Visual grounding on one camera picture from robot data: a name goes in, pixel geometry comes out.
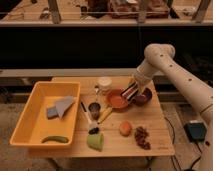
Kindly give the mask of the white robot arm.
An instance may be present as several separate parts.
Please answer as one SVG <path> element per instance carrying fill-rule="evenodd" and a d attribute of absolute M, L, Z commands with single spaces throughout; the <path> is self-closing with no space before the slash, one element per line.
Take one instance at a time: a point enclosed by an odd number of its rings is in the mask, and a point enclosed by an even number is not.
<path fill-rule="evenodd" d="M 136 68 L 134 78 L 140 88 L 145 87 L 157 71 L 161 71 L 200 114 L 207 124 L 207 133 L 199 171 L 213 171 L 213 88 L 178 65 L 171 44 L 149 44 L 144 60 Z"/>

